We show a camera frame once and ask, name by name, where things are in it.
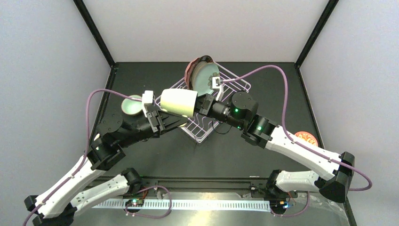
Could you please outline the cream mug green handle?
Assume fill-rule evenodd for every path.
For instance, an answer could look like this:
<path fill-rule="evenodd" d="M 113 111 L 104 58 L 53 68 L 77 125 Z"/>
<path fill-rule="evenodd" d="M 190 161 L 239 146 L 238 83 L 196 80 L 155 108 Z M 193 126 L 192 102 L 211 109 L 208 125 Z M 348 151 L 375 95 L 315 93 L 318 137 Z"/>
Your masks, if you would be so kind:
<path fill-rule="evenodd" d="M 189 89 L 165 89 L 160 96 L 160 107 L 167 112 L 191 118 L 197 95 L 197 91 Z"/>

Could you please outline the green flower plate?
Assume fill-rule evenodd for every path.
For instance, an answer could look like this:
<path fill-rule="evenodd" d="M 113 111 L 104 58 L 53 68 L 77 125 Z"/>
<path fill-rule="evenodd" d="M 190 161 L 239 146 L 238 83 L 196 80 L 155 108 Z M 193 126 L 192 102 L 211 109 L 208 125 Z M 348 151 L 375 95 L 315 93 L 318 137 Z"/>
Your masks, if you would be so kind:
<path fill-rule="evenodd" d="M 197 91 L 197 96 L 205 94 L 213 94 L 212 77 L 216 73 L 219 74 L 219 68 L 215 63 L 200 62 L 198 63 L 191 75 L 191 90 Z"/>

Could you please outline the pink polka dot plate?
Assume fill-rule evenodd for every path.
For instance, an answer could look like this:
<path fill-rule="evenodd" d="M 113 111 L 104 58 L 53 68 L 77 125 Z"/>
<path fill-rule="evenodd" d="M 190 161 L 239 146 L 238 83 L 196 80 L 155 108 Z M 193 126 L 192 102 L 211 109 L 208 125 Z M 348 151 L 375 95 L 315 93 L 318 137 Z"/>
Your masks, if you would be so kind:
<path fill-rule="evenodd" d="M 189 62 L 189 64 L 187 65 L 185 72 L 184 72 L 184 82 L 187 86 L 187 89 L 192 89 L 192 85 L 191 85 L 191 76 L 192 76 L 192 72 L 194 70 L 194 68 L 196 67 L 196 65 L 198 64 L 198 62 L 200 61 L 199 57 L 192 60 L 191 62 Z"/>

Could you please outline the dark striped plate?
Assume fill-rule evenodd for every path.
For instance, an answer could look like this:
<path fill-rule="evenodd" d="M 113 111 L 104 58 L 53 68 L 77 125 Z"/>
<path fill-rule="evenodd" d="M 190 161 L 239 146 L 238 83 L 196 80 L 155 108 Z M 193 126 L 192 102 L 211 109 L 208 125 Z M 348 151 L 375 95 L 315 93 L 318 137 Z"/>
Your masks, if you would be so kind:
<path fill-rule="evenodd" d="M 204 55 L 204 56 L 200 56 L 199 57 L 200 59 L 199 59 L 199 62 L 198 62 L 198 64 L 200 63 L 200 62 L 206 62 L 206 63 L 213 63 L 214 61 L 213 61 L 213 59 L 212 59 L 212 57 L 210 57 L 210 56 L 208 56 L 208 55 Z"/>

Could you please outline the white mug blue handle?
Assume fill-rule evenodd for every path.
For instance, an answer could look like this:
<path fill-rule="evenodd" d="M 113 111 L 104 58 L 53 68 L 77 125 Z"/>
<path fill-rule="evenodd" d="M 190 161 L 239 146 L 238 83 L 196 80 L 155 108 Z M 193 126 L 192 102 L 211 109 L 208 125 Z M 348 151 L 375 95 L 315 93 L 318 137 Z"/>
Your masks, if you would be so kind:
<path fill-rule="evenodd" d="M 95 141 L 95 140 L 97 140 L 99 137 L 100 137 L 100 134 L 97 134 L 97 135 L 95 135 L 95 137 L 94 137 L 93 140 Z"/>

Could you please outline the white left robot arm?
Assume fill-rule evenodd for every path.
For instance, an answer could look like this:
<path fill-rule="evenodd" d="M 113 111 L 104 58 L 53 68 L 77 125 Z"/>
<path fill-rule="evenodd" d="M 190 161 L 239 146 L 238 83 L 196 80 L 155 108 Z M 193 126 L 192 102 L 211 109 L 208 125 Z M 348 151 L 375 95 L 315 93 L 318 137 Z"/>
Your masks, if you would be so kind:
<path fill-rule="evenodd" d="M 137 193 L 143 183 L 133 168 L 92 188 L 88 184 L 124 158 L 123 148 L 158 138 L 187 121 L 186 116 L 155 107 L 146 113 L 138 110 L 104 116 L 97 126 L 99 137 L 89 142 L 76 165 L 46 192 L 25 199 L 28 218 L 35 226 L 69 226 L 75 216 L 109 198 Z"/>

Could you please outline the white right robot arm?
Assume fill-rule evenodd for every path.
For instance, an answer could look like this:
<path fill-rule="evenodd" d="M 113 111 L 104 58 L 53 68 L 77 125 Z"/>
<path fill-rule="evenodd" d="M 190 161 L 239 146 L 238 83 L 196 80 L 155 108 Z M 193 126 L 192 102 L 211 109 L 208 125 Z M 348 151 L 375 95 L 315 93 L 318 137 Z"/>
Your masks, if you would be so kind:
<path fill-rule="evenodd" d="M 228 103 L 204 94 L 196 98 L 194 105 L 196 113 L 241 130 L 242 138 L 251 145 L 285 155 L 308 168 L 301 172 L 274 170 L 267 185 L 270 193 L 318 192 L 331 201 L 344 203 L 354 174 L 354 155 L 314 146 L 258 115 L 257 110 L 258 102 L 245 91 L 233 94 Z"/>

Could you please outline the green celadon bowl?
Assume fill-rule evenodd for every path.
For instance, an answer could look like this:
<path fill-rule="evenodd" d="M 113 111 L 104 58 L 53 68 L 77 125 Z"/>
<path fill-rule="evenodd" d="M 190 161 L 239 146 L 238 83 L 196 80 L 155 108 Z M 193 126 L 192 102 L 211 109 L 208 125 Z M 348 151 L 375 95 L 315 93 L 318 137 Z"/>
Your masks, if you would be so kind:
<path fill-rule="evenodd" d="M 142 112 L 142 97 L 140 95 L 130 95 L 121 103 L 121 110 L 127 115 L 137 115 Z"/>

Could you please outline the orange floral bowl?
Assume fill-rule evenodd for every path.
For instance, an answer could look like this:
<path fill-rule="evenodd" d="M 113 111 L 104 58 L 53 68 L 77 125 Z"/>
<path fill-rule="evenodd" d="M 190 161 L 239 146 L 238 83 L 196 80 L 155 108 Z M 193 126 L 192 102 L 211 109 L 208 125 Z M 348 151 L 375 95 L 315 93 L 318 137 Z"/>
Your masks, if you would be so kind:
<path fill-rule="evenodd" d="M 295 136 L 307 141 L 308 143 L 314 145 L 314 146 L 319 146 L 317 139 L 315 136 L 309 132 L 306 131 L 299 131 L 295 133 Z"/>

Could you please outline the white LED light strip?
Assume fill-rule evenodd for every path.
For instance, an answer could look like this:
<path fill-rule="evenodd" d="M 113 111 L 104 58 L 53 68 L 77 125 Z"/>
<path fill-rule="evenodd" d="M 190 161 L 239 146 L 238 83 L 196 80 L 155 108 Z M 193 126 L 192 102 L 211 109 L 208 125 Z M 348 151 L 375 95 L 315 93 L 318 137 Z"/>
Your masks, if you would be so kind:
<path fill-rule="evenodd" d="M 128 207 L 132 210 L 235 210 L 270 212 L 268 201 L 258 200 L 145 200 L 143 204 Z"/>

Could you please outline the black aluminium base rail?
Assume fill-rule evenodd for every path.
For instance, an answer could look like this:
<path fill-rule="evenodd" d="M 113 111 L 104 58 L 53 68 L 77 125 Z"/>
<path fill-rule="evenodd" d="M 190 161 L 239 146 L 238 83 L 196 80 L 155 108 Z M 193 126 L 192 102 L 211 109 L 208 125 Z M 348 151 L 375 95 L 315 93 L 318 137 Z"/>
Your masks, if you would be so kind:
<path fill-rule="evenodd" d="M 348 201 L 335 203 L 312 193 L 291 192 L 287 198 L 295 204 L 283 213 L 274 208 L 276 216 L 263 209 L 217 210 L 211 201 L 276 202 L 277 198 L 262 191 L 266 178 L 174 178 L 145 177 L 145 186 L 160 185 L 159 191 L 151 190 L 146 201 L 161 201 L 161 195 L 170 191 L 172 200 L 202 201 L 208 206 L 203 210 L 174 207 L 169 215 L 161 209 L 145 209 L 135 217 L 127 216 L 122 209 L 130 195 L 118 196 L 99 208 L 75 215 L 75 226 L 354 226 Z"/>

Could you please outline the black left frame post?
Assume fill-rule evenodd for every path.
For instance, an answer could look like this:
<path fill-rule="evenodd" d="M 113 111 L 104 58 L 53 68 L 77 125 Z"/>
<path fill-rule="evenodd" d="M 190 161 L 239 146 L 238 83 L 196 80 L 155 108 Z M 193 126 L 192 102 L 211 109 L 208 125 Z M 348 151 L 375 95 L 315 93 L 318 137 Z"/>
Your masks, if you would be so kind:
<path fill-rule="evenodd" d="M 84 22 L 86 23 L 90 33 L 92 34 L 94 40 L 96 41 L 99 49 L 101 50 L 105 60 L 107 61 L 107 64 L 113 68 L 115 66 L 115 61 L 108 49 L 108 47 L 105 44 L 105 41 L 103 40 L 86 4 L 84 3 L 83 0 L 73 0 L 77 10 L 79 11 L 81 17 L 83 18 Z"/>

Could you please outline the black frame post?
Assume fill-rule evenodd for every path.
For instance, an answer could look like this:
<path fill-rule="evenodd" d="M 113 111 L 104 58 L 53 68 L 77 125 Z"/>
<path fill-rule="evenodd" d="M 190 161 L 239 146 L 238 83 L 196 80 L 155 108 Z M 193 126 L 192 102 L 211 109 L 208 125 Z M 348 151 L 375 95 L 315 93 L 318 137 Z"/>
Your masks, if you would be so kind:
<path fill-rule="evenodd" d="M 303 63 L 305 62 L 308 54 L 310 53 L 313 45 L 315 44 L 317 38 L 321 34 L 324 26 L 326 25 L 328 19 L 330 18 L 331 14 L 333 13 L 334 9 L 336 8 L 339 0 L 329 0 L 324 7 L 319 19 L 317 20 L 312 32 L 309 35 L 308 40 L 306 41 L 299 57 L 297 58 L 295 65 L 296 68 L 301 68 Z"/>
<path fill-rule="evenodd" d="M 84 22 L 86 23 L 90 33 L 92 34 L 94 40 L 96 41 L 99 49 L 101 50 L 105 60 L 107 61 L 107 64 L 113 68 L 115 66 L 115 61 L 108 49 L 108 47 L 105 44 L 105 41 L 103 40 L 86 4 L 84 3 L 83 0 L 73 0 L 77 10 L 79 11 L 81 17 L 83 18 Z"/>

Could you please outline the black right frame post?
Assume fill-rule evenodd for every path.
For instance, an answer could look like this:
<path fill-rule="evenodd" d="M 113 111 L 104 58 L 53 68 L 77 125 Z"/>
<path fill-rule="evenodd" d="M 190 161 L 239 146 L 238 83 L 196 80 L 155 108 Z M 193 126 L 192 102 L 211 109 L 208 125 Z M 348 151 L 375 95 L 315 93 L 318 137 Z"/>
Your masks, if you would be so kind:
<path fill-rule="evenodd" d="M 317 20 L 312 32 L 309 35 L 308 40 L 306 41 L 299 57 L 297 58 L 295 65 L 296 68 L 301 68 L 303 63 L 305 62 L 308 54 L 310 53 L 313 45 L 315 44 L 317 38 L 321 34 L 324 26 L 326 25 L 328 19 L 330 18 L 331 14 L 333 13 L 334 9 L 336 8 L 339 0 L 329 0 L 324 7 L 319 19 Z"/>

